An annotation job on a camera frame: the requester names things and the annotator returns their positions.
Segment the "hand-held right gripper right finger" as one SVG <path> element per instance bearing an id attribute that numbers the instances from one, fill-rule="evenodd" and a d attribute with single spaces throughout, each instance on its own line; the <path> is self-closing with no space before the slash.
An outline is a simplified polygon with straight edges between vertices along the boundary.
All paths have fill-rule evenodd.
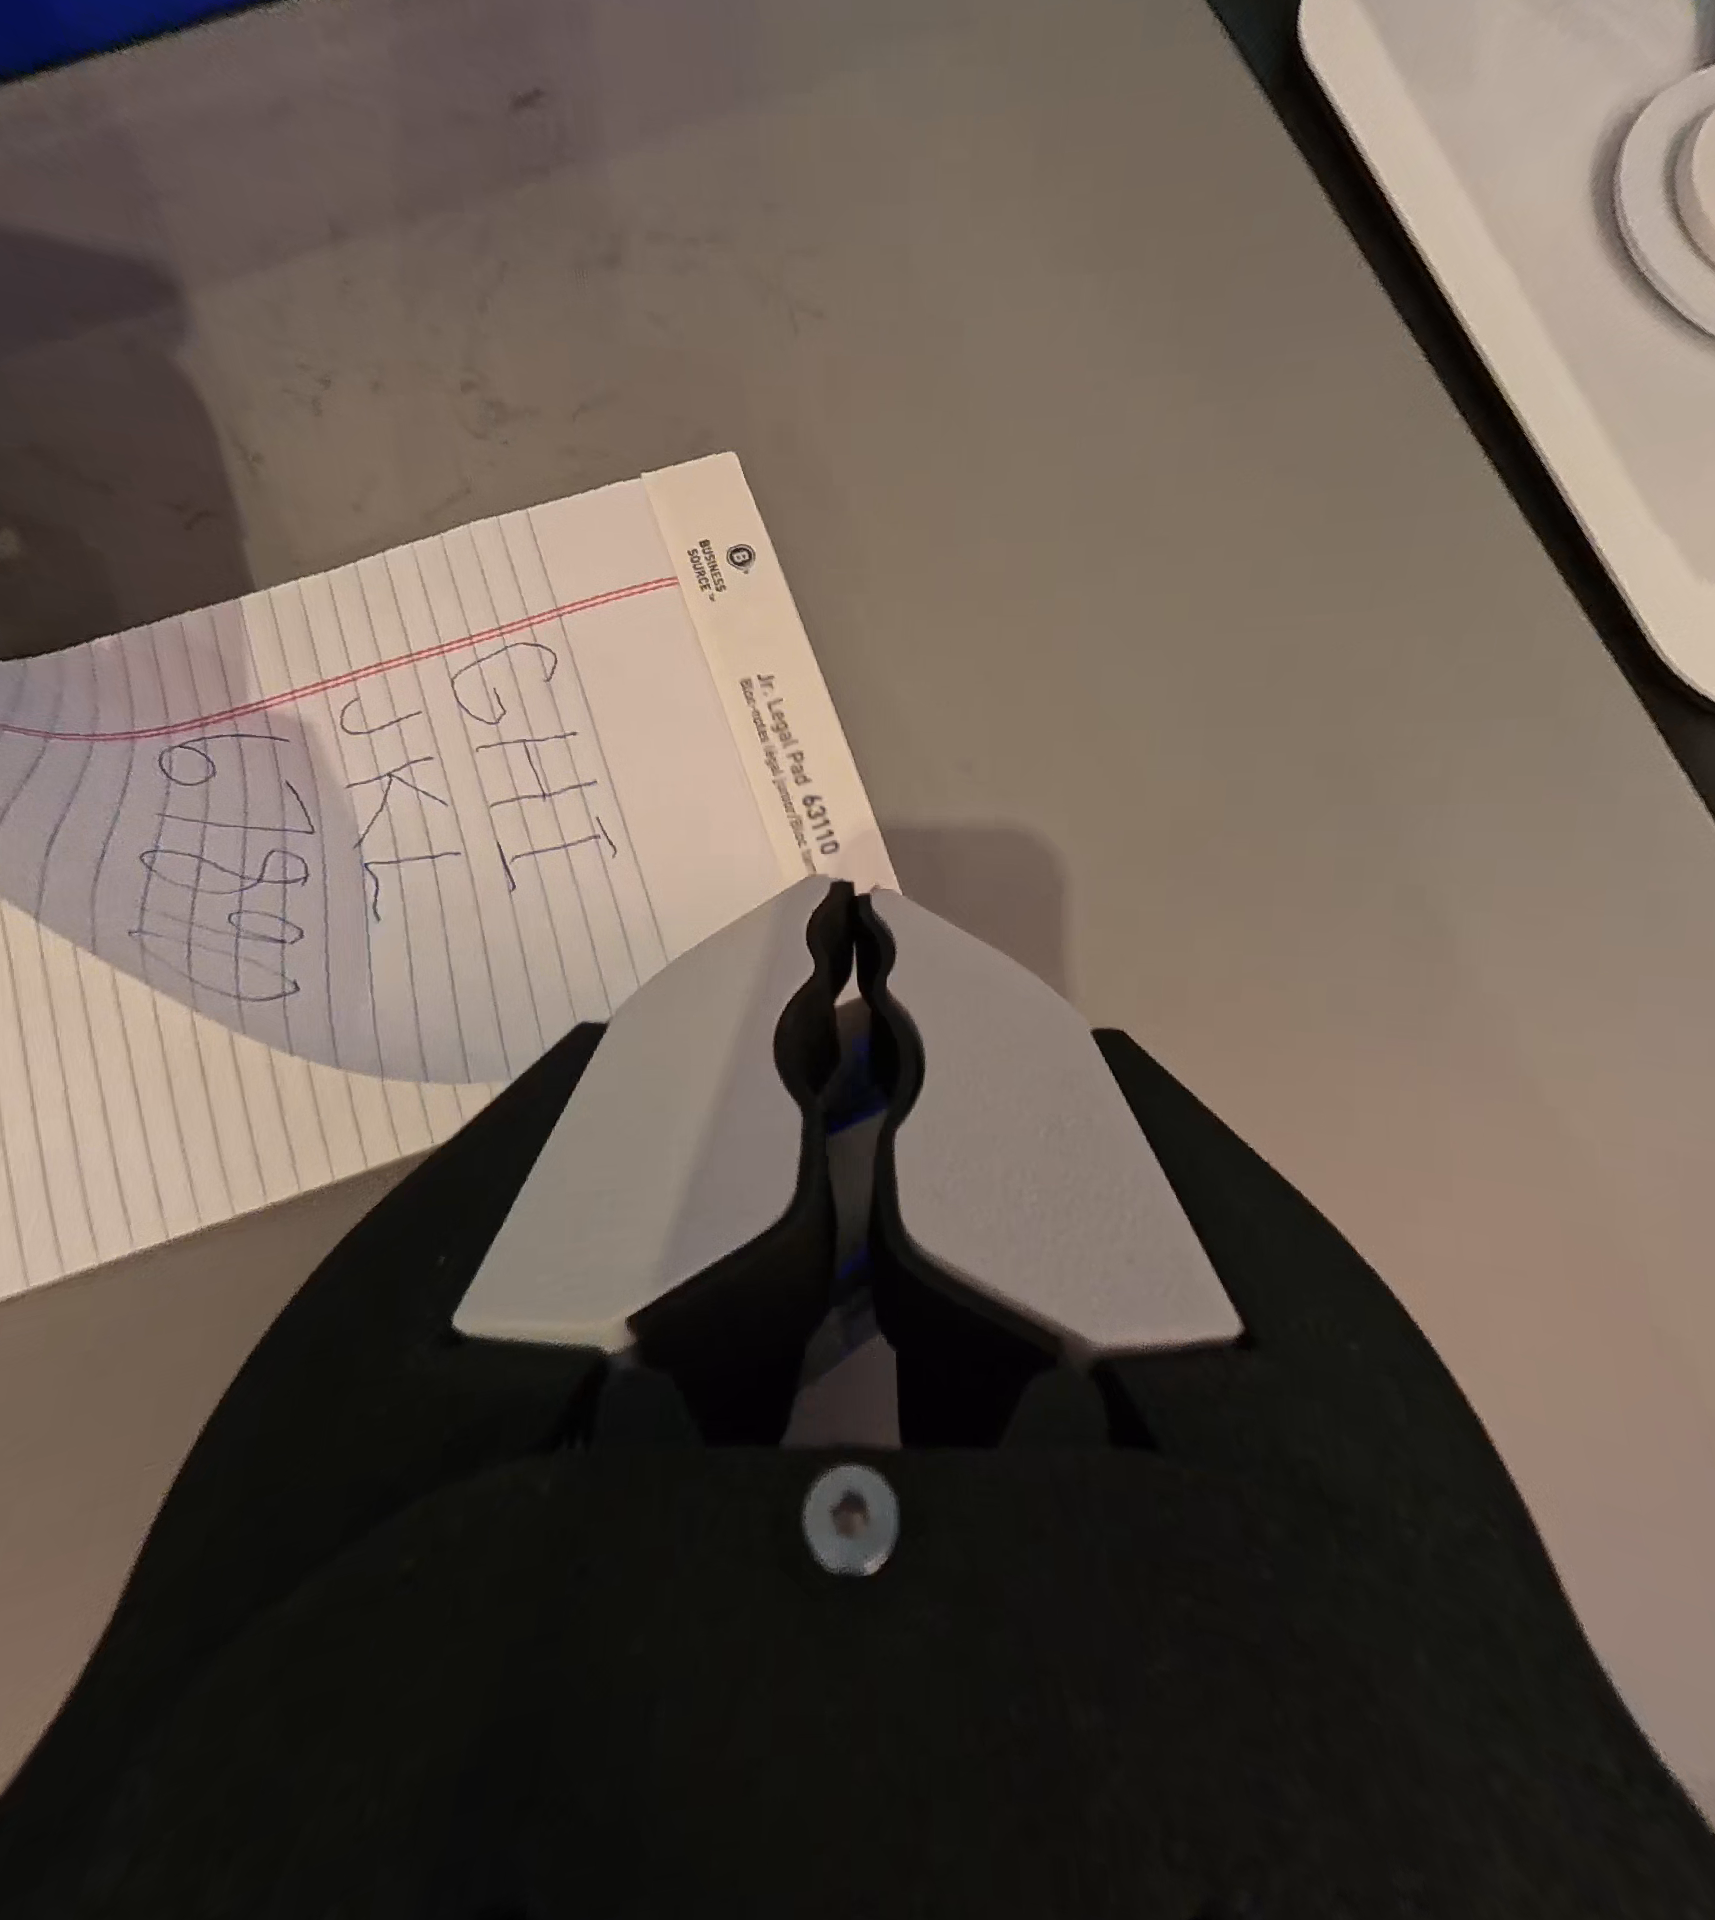
<path id="1" fill-rule="evenodd" d="M 1073 1003 L 899 891 L 857 900 L 887 1083 L 869 1198 L 907 1447 L 993 1447 L 1037 1380 L 1243 1335 Z"/>

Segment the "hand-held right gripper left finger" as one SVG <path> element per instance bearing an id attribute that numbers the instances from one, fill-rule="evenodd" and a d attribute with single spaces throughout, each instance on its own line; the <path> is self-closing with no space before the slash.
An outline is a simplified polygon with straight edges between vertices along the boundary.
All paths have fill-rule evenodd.
<path id="1" fill-rule="evenodd" d="M 671 1380 L 711 1444 L 773 1445 L 829 1311 L 823 1093 L 855 890 L 799 879 L 607 1020 L 453 1327 Z"/>

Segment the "handwritten lined paper sheet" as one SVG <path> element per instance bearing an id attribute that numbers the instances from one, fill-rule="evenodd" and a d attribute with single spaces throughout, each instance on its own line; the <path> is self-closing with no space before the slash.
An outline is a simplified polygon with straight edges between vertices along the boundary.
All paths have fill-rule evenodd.
<path id="1" fill-rule="evenodd" d="M 895 871 L 733 452 L 0 662 L 0 896 L 234 1031 L 501 1083 Z"/>

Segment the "white lined legal notepad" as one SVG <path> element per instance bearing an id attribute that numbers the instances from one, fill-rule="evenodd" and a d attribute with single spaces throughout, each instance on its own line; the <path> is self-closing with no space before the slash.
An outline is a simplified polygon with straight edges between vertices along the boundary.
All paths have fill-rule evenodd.
<path id="1" fill-rule="evenodd" d="M 0 896 L 0 1302 L 421 1155 L 509 1079 L 296 1057 Z"/>

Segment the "instruction board on stand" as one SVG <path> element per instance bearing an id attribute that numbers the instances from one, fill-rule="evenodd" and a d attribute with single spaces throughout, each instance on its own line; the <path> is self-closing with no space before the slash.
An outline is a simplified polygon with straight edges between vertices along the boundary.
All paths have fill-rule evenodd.
<path id="1" fill-rule="evenodd" d="M 1637 627 L 1715 705 L 1715 4 L 1303 2 L 1297 34 Z"/>

